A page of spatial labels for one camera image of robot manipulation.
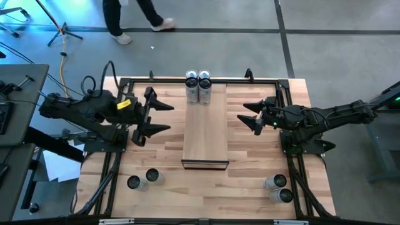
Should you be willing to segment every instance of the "wooden board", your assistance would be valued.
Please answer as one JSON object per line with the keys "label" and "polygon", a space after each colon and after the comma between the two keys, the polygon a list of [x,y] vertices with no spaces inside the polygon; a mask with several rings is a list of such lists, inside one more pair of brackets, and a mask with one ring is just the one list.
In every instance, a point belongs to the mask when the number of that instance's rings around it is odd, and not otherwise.
{"label": "wooden board", "polygon": [[[310,106],[306,82],[290,79],[293,104]],[[135,84],[134,92],[144,100],[147,85]],[[226,171],[184,170],[183,157],[186,100],[183,84],[148,84],[160,101],[175,107],[174,111],[151,111],[152,122],[168,124],[171,129],[160,132],[147,140],[146,146],[138,147],[128,142],[122,155],[117,181],[113,217],[136,218],[231,218],[231,219],[293,219],[293,203],[273,204],[268,192],[263,190],[264,178],[282,173],[288,176],[288,165],[281,152],[278,132],[270,127],[255,136],[240,122],[237,114],[254,115],[243,103],[254,103],[266,96],[274,96],[272,86],[258,84],[228,85],[227,91],[227,158]],[[105,89],[116,94],[114,81],[106,78]],[[83,207],[98,186],[104,153],[94,153],[82,167],[77,193],[76,211]],[[331,192],[323,162],[316,156],[305,155],[309,187],[332,214],[335,213]],[[129,176],[144,178],[149,168],[160,170],[166,182],[151,186],[147,192],[129,189]],[[299,192],[303,211],[303,193]]]}
{"label": "wooden board", "polygon": [[183,159],[226,161],[227,153],[226,84],[214,84],[210,105],[186,105]]}

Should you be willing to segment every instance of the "wooden table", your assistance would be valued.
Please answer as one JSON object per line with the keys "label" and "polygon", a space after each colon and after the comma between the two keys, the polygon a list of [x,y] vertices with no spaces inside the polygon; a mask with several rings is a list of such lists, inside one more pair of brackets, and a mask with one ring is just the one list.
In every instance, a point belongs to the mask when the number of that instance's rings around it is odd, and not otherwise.
{"label": "wooden table", "polygon": [[[293,104],[310,107],[304,79],[290,79]],[[265,127],[255,136],[236,117],[254,115],[243,103],[255,103],[266,96],[275,96],[275,88],[263,84],[228,84],[227,92],[227,156],[230,165],[225,171],[184,170],[183,142],[185,131],[186,94],[183,84],[135,84],[134,93],[144,102],[143,93],[152,86],[158,99],[175,107],[173,111],[151,111],[152,123],[168,124],[171,129],[147,139],[144,147],[128,142],[121,166],[112,210],[113,217],[130,218],[230,218],[230,219],[294,219],[293,202],[273,204],[263,180],[274,174],[289,177],[285,155],[281,152],[278,130]],[[104,88],[117,94],[114,81],[107,77]],[[99,185],[104,153],[94,153],[82,167],[78,182],[76,211],[91,197]],[[334,214],[333,200],[323,162],[317,156],[304,155],[310,189]],[[131,190],[129,176],[145,178],[149,168],[160,170],[166,180],[162,186],[150,186],[147,192]],[[303,192],[299,192],[302,210],[306,212]],[[103,198],[104,210],[108,189]]]}

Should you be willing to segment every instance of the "can lid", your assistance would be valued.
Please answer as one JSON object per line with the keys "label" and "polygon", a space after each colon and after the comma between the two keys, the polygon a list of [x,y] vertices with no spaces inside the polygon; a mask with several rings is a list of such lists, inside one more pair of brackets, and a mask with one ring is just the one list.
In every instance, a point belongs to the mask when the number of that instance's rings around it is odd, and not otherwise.
{"label": "can lid", "polygon": [[195,70],[190,69],[186,72],[187,78],[196,78],[197,76],[198,76],[198,72]]}
{"label": "can lid", "polygon": [[185,84],[189,88],[195,88],[198,85],[198,80],[195,77],[189,77],[186,79]]}
{"label": "can lid", "polygon": [[136,189],[136,188],[138,188],[139,187],[139,185],[140,185],[140,178],[138,177],[138,176],[136,176],[136,175],[133,175],[133,176],[131,176],[131,177],[129,177],[128,179],[127,179],[127,186],[130,188],[130,189]]}
{"label": "can lid", "polygon": [[211,87],[211,80],[208,78],[203,78],[200,80],[200,87],[204,89],[208,89]]}
{"label": "can lid", "polygon": [[282,174],[277,174],[274,176],[274,183],[276,186],[283,188],[286,185],[286,177]]}
{"label": "can lid", "polygon": [[157,178],[159,176],[158,170],[151,168],[146,172],[146,179],[148,181],[157,181]]}
{"label": "can lid", "polygon": [[199,72],[199,77],[200,78],[210,78],[210,72],[208,72],[208,71],[200,71]]}
{"label": "can lid", "polygon": [[290,203],[293,200],[293,194],[287,188],[284,188],[279,192],[279,197],[284,203]]}

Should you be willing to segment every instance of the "table leg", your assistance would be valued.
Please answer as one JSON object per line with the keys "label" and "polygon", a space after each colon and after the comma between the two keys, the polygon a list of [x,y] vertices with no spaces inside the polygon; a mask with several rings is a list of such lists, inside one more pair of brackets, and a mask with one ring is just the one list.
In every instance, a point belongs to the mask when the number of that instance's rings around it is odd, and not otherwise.
{"label": "table leg", "polygon": [[47,134],[44,134],[33,127],[28,127],[24,141],[25,143],[33,143],[37,147],[51,151],[52,153],[56,153],[59,156],[72,159],[80,163],[83,162],[83,153],[81,150]]}

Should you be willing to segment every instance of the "concrete floor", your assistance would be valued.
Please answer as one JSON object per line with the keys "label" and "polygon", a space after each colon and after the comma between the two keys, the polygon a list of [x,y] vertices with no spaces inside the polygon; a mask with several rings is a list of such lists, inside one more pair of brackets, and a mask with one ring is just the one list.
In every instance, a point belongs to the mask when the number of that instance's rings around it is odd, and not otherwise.
{"label": "concrete floor", "polygon": [[[180,28],[278,28],[273,0],[153,2],[159,14],[175,17]],[[59,22],[104,27],[100,0],[43,3]],[[399,1],[281,0],[280,3],[286,29],[400,29]],[[51,24],[34,1],[27,4],[24,0],[11,0],[6,5],[7,8],[14,6],[28,11],[32,16],[30,24]],[[18,12],[12,16],[23,18]],[[15,23],[4,16],[0,22]],[[134,1],[122,8],[121,26],[149,27]],[[49,64],[50,74],[58,77],[61,40],[47,47],[53,32],[19,33],[21,37],[15,39],[0,31],[0,40],[35,63]],[[64,67],[67,85],[77,91],[81,79],[88,74],[99,81],[108,60],[115,62],[117,73],[122,76],[143,76],[150,69],[157,76],[183,76],[188,69],[208,69],[213,76],[239,77],[251,68],[257,77],[288,77],[279,34],[132,32],[128,35],[133,42],[128,46],[119,45],[106,32],[80,32],[78,35],[84,36],[84,40],[67,38],[69,57]],[[326,108],[357,99],[368,101],[400,80],[400,36],[288,34],[287,39],[295,76],[306,79],[313,106]],[[0,63],[25,62],[8,54]],[[47,80],[43,92],[61,90]],[[78,131],[62,120],[50,121],[38,113],[31,125],[49,134],[59,133],[62,128]],[[337,144],[336,149],[326,154],[337,215],[346,219],[399,223],[400,183],[369,184],[366,181],[367,175],[381,168],[365,127],[348,125],[329,131],[324,137]],[[34,201],[41,205],[41,210],[33,215],[17,210],[14,219],[67,215],[75,183],[40,184]]]}

